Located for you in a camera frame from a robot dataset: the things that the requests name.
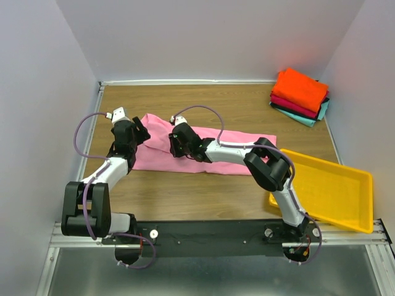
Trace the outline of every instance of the pink cloth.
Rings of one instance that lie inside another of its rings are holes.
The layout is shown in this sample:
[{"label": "pink cloth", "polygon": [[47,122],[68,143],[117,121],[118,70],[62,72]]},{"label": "pink cloth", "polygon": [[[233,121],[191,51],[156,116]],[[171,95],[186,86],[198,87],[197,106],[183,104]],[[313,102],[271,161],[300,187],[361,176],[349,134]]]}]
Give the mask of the pink cloth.
[{"label": "pink cloth", "polygon": [[[244,165],[225,162],[196,162],[186,157],[174,158],[170,153],[170,141],[168,139],[168,134],[172,132],[173,126],[169,122],[153,114],[145,114],[141,122],[148,129],[151,138],[138,146],[136,163],[133,167],[134,170],[250,175],[249,170]],[[219,129],[196,127],[193,127],[193,130],[201,138],[216,138],[220,131]],[[267,134],[246,134],[240,131],[224,131],[221,140],[244,143],[255,142],[260,137],[265,137],[274,145],[276,144],[276,136]]]},{"label": "pink cloth", "polygon": [[298,113],[304,114],[304,115],[306,115],[308,117],[315,118],[318,115],[318,112],[314,112],[314,111],[311,111],[309,109],[303,108],[303,107],[301,107],[299,105],[296,105],[295,103],[292,103],[292,102],[290,102],[290,101],[288,101],[286,99],[283,99],[282,97],[278,97],[278,96],[276,96],[274,94],[271,94],[270,97],[271,97],[271,101],[274,104],[277,104],[277,105],[289,108],[289,109],[294,110],[294,111],[296,111]]}]

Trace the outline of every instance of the plastic tray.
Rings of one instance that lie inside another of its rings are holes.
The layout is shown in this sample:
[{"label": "plastic tray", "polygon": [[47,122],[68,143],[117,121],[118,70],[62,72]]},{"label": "plastic tray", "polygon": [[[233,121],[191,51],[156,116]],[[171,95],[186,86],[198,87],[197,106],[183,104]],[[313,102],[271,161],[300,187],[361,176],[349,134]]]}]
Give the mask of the plastic tray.
[{"label": "plastic tray", "polygon": [[[282,149],[295,164],[293,181],[305,210],[341,228],[373,231],[373,177],[366,171]],[[269,204],[278,206],[272,194]]]}]

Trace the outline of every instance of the wooden table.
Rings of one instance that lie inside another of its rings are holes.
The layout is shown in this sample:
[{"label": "wooden table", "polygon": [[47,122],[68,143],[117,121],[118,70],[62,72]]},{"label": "wooden table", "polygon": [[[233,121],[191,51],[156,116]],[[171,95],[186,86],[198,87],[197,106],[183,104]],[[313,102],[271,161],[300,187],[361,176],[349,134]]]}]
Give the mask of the wooden table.
[{"label": "wooden table", "polygon": [[[337,162],[324,121],[306,127],[269,105],[272,84],[106,86],[100,111],[125,107],[129,116],[153,113],[168,120],[193,105],[209,105],[225,120],[226,130],[277,135],[277,146]],[[192,126],[220,128],[206,109],[184,113]],[[106,155],[114,140],[112,125],[99,117],[90,154]],[[102,164],[89,159],[85,176]],[[250,176],[131,171],[110,193],[113,212],[134,213],[137,220],[208,220],[278,218],[268,192]]]}]

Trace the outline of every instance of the white wall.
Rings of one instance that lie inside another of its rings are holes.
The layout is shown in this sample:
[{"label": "white wall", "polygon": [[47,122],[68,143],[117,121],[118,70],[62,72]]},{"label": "white wall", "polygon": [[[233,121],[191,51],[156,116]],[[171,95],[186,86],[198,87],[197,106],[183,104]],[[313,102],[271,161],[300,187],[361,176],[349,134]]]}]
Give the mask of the white wall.
[{"label": "white wall", "polygon": [[319,78],[364,0],[57,0],[100,81]]},{"label": "white wall", "polygon": [[34,295],[97,82],[53,0],[0,9],[0,294]]},{"label": "white wall", "polygon": [[366,0],[321,80],[328,120],[346,165],[373,173],[375,218],[395,239],[395,1]]}]

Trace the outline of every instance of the wire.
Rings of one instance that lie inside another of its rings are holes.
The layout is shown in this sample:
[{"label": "wire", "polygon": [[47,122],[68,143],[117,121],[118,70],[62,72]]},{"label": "wire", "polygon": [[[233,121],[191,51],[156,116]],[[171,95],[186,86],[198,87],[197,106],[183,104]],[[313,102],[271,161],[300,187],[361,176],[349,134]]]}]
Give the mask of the wire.
[{"label": "wire", "polygon": [[[310,242],[311,242],[310,236],[307,235],[307,236],[306,236],[306,239],[307,239],[308,242],[309,242],[309,244],[308,244],[307,247],[310,247]],[[304,244],[305,244],[305,242],[303,242],[303,243],[301,243],[300,245],[298,245],[298,247],[294,250],[294,252],[296,252],[297,250],[299,250]]]},{"label": "wire", "polygon": [[217,136],[217,142],[218,142],[219,146],[227,147],[227,148],[238,148],[238,149],[264,148],[264,149],[268,149],[268,150],[275,151],[275,152],[279,153],[287,161],[288,165],[292,168],[291,176],[289,177],[289,181],[288,181],[288,192],[289,192],[289,194],[291,196],[293,204],[295,204],[295,207],[296,207],[296,209],[298,210],[299,213],[301,213],[307,219],[309,219],[311,222],[314,223],[314,225],[318,229],[318,233],[319,233],[318,248],[317,248],[317,250],[315,251],[315,253],[313,254],[313,256],[311,258],[309,258],[305,262],[297,262],[297,261],[292,261],[292,260],[290,260],[290,261],[295,262],[295,263],[297,263],[299,265],[304,265],[304,264],[310,263],[318,255],[318,253],[321,250],[321,246],[322,246],[322,232],[321,232],[321,229],[320,229],[320,226],[318,225],[318,223],[311,216],[309,216],[303,209],[300,208],[300,206],[299,206],[299,204],[298,204],[298,202],[296,200],[296,197],[293,194],[293,191],[291,190],[292,181],[295,178],[295,174],[296,174],[295,164],[293,163],[293,161],[290,159],[290,157],[288,155],[286,155],[280,149],[274,148],[272,146],[258,145],[258,144],[242,146],[242,145],[229,145],[229,144],[221,143],[220,142],[220,138],[221,138],[221,135],[223,133],[223,130],[225,129],[225,124],[223,122],[223,118],[221,117],[221,115],[217,111],[215,111],[213,108],[210,108],[210,107],[208,107],[206,105],[192,105],[192,106],[189,106],[187,108],[184,108],[183,110],[177,112],[174,115],[174,119],[176,118],[176,116],[178,116],[182,112],[184,112],[186,110],[189,110],[189,109],[192,109],[192,108],[195,108],[195,107],[208,109],[208,110],[212,111],[214,114],[216,114],[216,116],[218,116],[219,120],[221,121],[221,130],[220,130],[220,132],[218,133],[218,136]]},{"label": "wire", "polygon": [[135,238],[135,239],[140,239],[140,240],[142,240],[142,241],[145,241],[145,242],[147,242],[147,243],[151,246],[152,251],[153,251],[151,260],[150,260],[147,264],[145,264],[145,265],[133,266],[133,265],[125,264],[125,263],[122,262],[122,261],[119,261],[118,263],[119,263],[120,265],[123,265],[123,266],[125,266],[126,268],[131,268],[131,269],[144,269],[144,268],[147,268],[148,266],[150,266],[150,265],[153,264],[153,262],[154,262],[155,259],[156,259],[156,248],[155,248],[154,244],[153,244],[149,239],[147,239],[147,238],[145,238],[145,237],[143,237],[143,236],[137,236],[137,235],[135,235],[135,234],[122,233],[122,232],[116,232],[116,233],[114,233],[114,235],[115,235],[115,236],[127,236],[127,237],[132,237],[132,238]]},{"label": "wire", "polygon": [[211,112],[215,113],[216,116],[218,116],[218,118],[219,118],[220,121],[221,121],[221,130],[220,130],[220,132],[219,132],[219,134],[218,134],[218,136],[217,136],[217,142],[218,142],[218,144],[220,145],[220,144],[221,144],[221,143],[220,143],[220,138],[221,138],[221,135],[222,135],[222,133],[223,133],[223,130],[225,129],[225,123],[223,122],[222,116],[221,116],[217,111],[215,111],[213,108],[211,108],[211,107],[209,107],[209,106],[206,106],[206,105],[192,105],[192,106],[189,106],[189,107],[184,108],[183,110],[177,112],[177,113],[174,115],[174,120],[175,120],[175,118],[176,118],[177,116],[179,116],[179,114],[181,114],[182,112],[187,111],[187,110],[189,110],[189,109],[192,109],[192,108],[205,108],[205,109],[210,110]]},{"label": "wire", "polygon": [[[75,130],[75,132],[74,132],[74,139],[73,139],[74,149],[76,150],[76,152],[77,152],[79,155],[81,155],[82,157],[86,157],[86,158],[99,158],[99,159],[104,159],[104,160],[106,161],[106,165],[105,165],[103,168],[101,168],[101,169],[96,173],[96,175],[94,175],[94,176],[86,183],[85,188],[84,188],[84,191],[83,191],[83,195],[82,195],[82,211],[83,211],[83,214],[84,214],[86,229],[88,230],[88,233],[89,233],[90,237],[91,237],[94,241],[97,239],[97,237],[94,235],[94,232],[93,232],[93,230],[92,230],[91,224],[90,224],[90,222],[89,222],[88,209],[87,209],[87,206],[86,206],[86,200],[87,200],[87,196],[88,196],[88,189],[89,189],[90,185],[92,184],[92,182],[93,182],[95,179],[97,179],[101,174],[103,174],[103,172],[105,172],[105,171],[110,167],[111,162],[110,162],[110,159],[109,159],[108,157],[105,157],[105,156],[100,156],[100,155],[88,155],[88,154],[83,153],[83,152],[78,148],[78,146],[77,146],[77,135],[78,135],[78,132],[79,132],[79,130],[80,130],[80,128],[81,128],[81,125],[85,122],[85,120],[87,120],[88,118],[93,117],[93,116],[95,116],[95,115],[104,115],[104,116],[106,116],[107,114],[104,113],[104,112],[94,112],[94,113],[91,113],[91,114],[87,115],[86,117],[84,117],[84,118],[80,121],[80,123],[78,124],[78,126],[77,126],[77,128],[76,128],[76,130]],[[145,238],[145,237],[143,237],[143,236],[137,236],[137,235],[135,235],[135,234],[122,233],[122,232],[116,232],[116,233],[114,233],[113,235],[115,235],[115,236],[133,237],[133,238],[141,239],[142,241],[146,241],[146,242],[148,242],[149,245],[152,247],[152,250],[153,250],[153,252],[154,252],[151,261],[148,262],[148,263],[145,264],[145,265],[142,265],[142,266],[132,266],[132,265],[124,264],[124,263],[122,263],[122,262],[120,261],[119,263],[120,263],[121,265],[126,266],[127,268],[132,268],[132,269],[143,269],[143,268],[147,268],[148,266],[150,266],[150,265],[155,261],[155,258],[156,258],[156,249],[155,249],[154,244],[153,244],[149,239],[147,239],[147,238]]]},{"label": "wire", "polygon": [[82,157],[86,157],[86,158],[98,158],[98,159],[104,159],[105,161],[107,161],[105,167],[103,167],[100,171],[98,171],[96,173],[96,176],[93,176],[88,183],[85,185],[83,194],[82,194],[82,212],[84,214],[84,219],[85,219],[85,224],[86,224],[86,229],[88,230],[88,233],[90,235],[90,237],[92,237],[92,239],[95,241],[97,238],[93,233],[92,227],[91,227],[91,223],[89,222],[89,216],[88,216],[88,209],[86,208],[86,198],[88,196],[88,189],[90,187],[90,185],[92,184],[92,182],[99,177],[109,166],[110,166],[110,161],[107,157],[105,156],[100,156],[100,155],[88,155],[83,153],[77,146],[77,135],[78,132],[81,128],[81,125],[85,122],[85,120],[87,120],[90,117],[93,117],[95,115],[104,115],[106,116],[107,114],[104,112],[94,112],[91,113],[89,115],[87,115],[86,117],[82,118],[82,120],[80,121],[80,123],[78,124],[77,128],[75,129],[74,132],[74,139],[73,139],[73,144],[74,144],[74,149],[75,151],[80,154]]}]

